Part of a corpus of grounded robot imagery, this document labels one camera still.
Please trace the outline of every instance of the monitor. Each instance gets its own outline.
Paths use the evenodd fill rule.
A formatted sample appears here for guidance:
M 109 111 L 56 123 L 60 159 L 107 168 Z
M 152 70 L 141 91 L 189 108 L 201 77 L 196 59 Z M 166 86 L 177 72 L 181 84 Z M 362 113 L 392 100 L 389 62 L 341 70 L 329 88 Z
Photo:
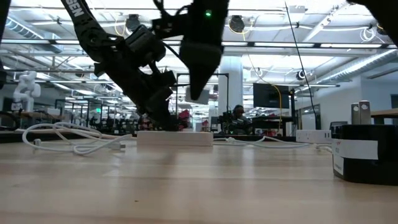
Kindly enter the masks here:
M 282 95 L 282 108 L 289 109 L 289 87 L 276 86 Z M 279 108 L 279 94 L 274 86 L 253 83 L 253 107 Z

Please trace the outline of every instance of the white label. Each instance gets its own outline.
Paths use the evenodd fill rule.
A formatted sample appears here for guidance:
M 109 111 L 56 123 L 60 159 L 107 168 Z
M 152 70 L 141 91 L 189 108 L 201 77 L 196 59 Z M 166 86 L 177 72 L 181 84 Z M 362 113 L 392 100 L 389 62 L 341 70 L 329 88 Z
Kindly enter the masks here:
M 344 175 L 344 158 L 333 155 L 333 168 L 341 175 Z
M 334 156 L 350 159 L 379 159 L 377 141 L 333 139 L 331 148 Z

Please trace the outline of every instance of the white column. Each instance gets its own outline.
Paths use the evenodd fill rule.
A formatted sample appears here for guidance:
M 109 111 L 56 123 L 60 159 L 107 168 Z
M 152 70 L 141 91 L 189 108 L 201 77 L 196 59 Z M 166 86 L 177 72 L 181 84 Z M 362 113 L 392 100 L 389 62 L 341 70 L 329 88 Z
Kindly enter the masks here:
M 221 59 L 220 73 L 229 74 L 229 102 L 230 110 L 236 105 L 243 105 L 243 67 L 241 57 L 226 56 Z M 227 78 L 218 77 L 218 114 L 226 111 Z

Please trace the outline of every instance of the green light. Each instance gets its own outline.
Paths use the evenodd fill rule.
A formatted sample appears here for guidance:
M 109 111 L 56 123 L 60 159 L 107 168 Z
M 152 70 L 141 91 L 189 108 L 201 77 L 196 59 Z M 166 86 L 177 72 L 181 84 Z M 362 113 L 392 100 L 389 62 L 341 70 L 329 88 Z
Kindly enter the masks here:
M 206 10 L 205 15 L 206 15 L 207 17 L 211 17 L 211 10 Z

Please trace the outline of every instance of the white robot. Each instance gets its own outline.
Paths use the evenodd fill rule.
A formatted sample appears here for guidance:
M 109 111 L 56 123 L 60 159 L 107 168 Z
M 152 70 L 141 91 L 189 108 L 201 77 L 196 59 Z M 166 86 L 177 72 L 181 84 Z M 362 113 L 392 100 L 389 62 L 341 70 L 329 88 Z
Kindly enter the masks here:
M 14 102 L 11 110 L 19 111 L 24 109 L 26 112 L 33 111 L 33 98 L 39 97 L 41 93 L 40 85 L 35 83 L 36 76 L 36 72 L 24 72 L 19 76 L 19 83 L 13 94 Z

